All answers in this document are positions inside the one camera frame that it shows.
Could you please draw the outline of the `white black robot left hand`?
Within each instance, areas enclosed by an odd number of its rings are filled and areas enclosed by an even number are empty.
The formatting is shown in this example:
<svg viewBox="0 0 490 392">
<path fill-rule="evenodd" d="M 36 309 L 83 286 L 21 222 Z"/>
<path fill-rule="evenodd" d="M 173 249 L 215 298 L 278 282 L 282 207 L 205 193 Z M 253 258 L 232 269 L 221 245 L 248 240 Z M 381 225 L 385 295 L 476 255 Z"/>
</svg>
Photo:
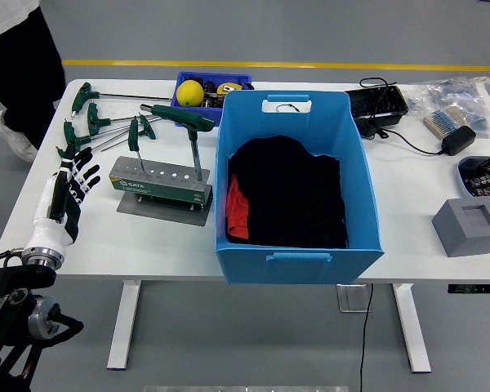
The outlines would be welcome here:
<svg viewBox="0 0 490 392">
<path fill-rule="evenodd" d="M 64 262 L 65 251 L 78 236 L 81 204 L 98 184 L 99 165 L 81 170 L 93 158 L 90 147 L 77 152 L 69 144 L 58 171 L 44 185 L 33 219 L 33 235 L 22 251 L 25 264 L 52 263 L 56 270 Z"/>
</svg>

